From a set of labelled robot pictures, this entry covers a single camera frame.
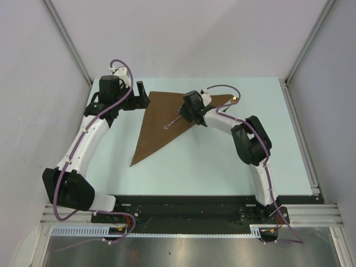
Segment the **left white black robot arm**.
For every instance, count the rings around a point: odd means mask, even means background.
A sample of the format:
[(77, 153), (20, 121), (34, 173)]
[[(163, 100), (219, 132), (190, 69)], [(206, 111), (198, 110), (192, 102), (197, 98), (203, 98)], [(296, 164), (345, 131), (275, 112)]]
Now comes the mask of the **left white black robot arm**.
[(54, 206), (79, 211), (103, 211), (110, 222), (122, 218), (123, 209), (116, 197), (97, 192), (86, 180), (91, 159), (104, 135), (121, 110), (146, 109), (150, 99), (141, 81), (135, 95), (127, 75), (105, 75), (98, 82), (98, 91), (88, 103), (81, 128), (63, 159), (53, 169), (46, 168), (42, 180)]

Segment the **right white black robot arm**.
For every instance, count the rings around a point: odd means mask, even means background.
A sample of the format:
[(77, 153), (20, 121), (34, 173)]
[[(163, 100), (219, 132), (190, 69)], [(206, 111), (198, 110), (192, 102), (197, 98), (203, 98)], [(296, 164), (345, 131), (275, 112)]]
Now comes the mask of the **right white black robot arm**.
[(250, 167), (255, 186), (257, 218), (262, 223), (270, 223), (276, 218), (280, 201), (271, 179), (268, 161), (272, 143), (256, 116), (246, 119), (235, 118), (226, 110), (239, 102), (235, 96), (230, 103), (215, 107), (207, 91), (190, 91), (183, 95), (179, 114), (187, 122), (211, 127), (231, 135), (240, 160)]

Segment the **silver fork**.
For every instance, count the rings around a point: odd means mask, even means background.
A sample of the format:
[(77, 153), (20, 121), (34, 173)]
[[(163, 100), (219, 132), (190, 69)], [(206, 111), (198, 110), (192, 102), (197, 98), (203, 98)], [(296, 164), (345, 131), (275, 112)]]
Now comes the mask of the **silver fork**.
[(176, 119), (172, 120), (171, 122), (169, 122), (168, 124), (166, 124), (164, 126), (164, 130), (168, 130), (176, 121), (178, 121), (180, 118), (182, 118), (182, 116), (177, 117)]

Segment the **gold spoon with dark handle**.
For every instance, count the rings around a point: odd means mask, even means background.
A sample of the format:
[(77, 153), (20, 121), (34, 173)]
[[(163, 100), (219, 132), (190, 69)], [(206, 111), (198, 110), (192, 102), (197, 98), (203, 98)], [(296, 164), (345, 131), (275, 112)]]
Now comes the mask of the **gold spoon with dark handle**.
[(223, 112), (226, 112), (231, 106), (237, 104), (239, 102), (238, 96), (234, 96), (230, 99), (228, 103), (224, 105), (224, 109), (222, 110)]

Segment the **brown cloth napkin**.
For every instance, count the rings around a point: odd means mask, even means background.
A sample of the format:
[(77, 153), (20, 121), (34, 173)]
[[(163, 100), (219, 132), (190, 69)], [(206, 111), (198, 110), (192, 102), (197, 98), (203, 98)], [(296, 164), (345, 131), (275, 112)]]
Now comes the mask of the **brown cloth napkin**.
[(131, 166), (151, 156), (195, 125), (180, 118), (168, 130), (164, 130), (166, 124), (180, 116), (179, 108), (184, 103), (182, 96), (182, 93), (174, 92), (149, 93), (151, 102), (144, 113)]

